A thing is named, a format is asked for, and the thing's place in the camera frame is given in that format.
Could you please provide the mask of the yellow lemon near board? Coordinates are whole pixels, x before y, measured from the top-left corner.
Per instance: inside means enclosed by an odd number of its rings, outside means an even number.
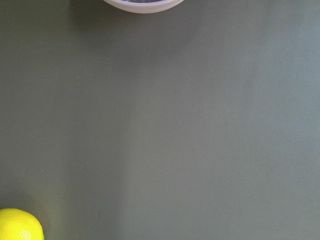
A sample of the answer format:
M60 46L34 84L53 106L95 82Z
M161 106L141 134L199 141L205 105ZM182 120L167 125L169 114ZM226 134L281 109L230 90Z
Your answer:
M32 214L17 208L0 210L1 240L44 240L39 220Z

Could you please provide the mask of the pink bowl with ice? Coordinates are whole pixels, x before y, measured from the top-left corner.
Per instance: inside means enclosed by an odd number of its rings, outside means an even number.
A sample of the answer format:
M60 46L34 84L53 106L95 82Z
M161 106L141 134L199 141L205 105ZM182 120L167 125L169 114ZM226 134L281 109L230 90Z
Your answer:
M106 3L137 14L159 13L171 9L184 0L105 0Z

